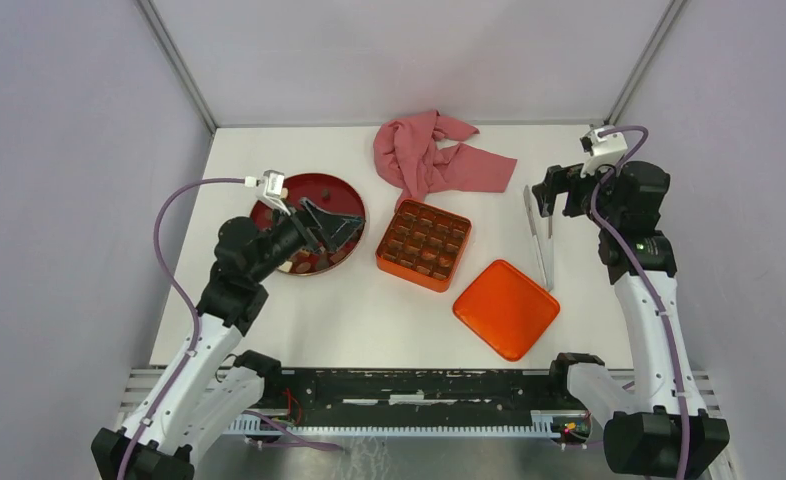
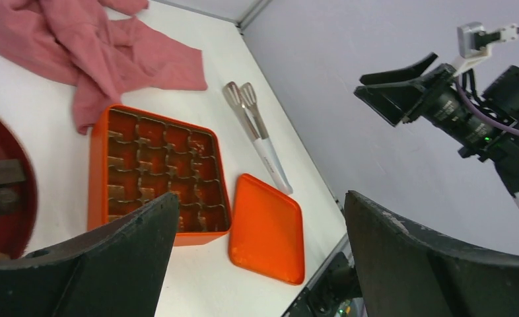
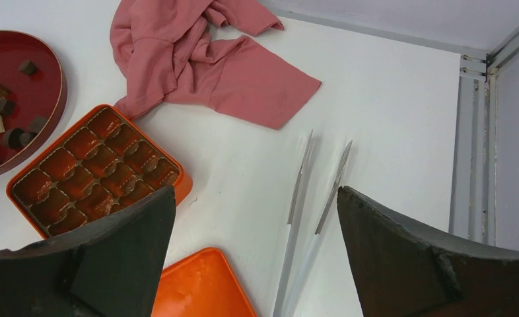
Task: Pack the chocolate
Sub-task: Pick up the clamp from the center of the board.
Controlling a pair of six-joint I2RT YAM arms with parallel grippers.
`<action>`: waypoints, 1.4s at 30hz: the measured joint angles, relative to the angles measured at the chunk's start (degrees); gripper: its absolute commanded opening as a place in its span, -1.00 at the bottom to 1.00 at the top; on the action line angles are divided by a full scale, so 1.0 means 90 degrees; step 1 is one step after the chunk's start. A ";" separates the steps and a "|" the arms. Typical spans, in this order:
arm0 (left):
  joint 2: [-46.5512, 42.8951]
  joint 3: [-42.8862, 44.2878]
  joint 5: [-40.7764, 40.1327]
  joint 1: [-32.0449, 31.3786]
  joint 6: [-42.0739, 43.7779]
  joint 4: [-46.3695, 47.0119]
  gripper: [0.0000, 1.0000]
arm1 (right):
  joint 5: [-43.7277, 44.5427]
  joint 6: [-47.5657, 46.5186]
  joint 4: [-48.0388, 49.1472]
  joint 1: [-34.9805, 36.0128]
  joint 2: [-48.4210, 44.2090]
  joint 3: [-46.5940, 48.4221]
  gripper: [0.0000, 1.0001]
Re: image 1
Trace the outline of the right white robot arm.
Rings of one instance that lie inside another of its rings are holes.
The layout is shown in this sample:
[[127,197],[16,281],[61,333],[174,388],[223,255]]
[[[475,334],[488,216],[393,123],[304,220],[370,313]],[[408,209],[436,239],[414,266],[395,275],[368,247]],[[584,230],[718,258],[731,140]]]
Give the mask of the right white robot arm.
[[628,332],[634,385],[626,389],[602,359],[560,353],[546,382],[560,408],[580,402],[603,428],[606,462],[617,474],[698,479],[728,446],[727,422],[713,417],[687,359],[677,311],[677,265],[657,227],[671,177],[648,162],[585,175],[581,165],[551,166],[529,188],[543,218],[587,216],[599,228],[599,258]]

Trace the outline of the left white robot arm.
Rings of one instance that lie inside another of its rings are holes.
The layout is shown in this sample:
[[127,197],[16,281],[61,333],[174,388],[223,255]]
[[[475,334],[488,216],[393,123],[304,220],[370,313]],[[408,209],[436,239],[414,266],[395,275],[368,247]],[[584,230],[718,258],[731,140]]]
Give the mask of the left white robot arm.
[[103,479],[191,479],[197,463],[244,410],[271,407],[283,394],[278,360],[248,350],[217,370],[260,314],[270,274],[301,250],[335,253],[362,230],[359,215],[326,211],[303,198],[270,228],[249,217],[226,221],[193,325],[145,400],[117,430],[101,429],[91,452]]

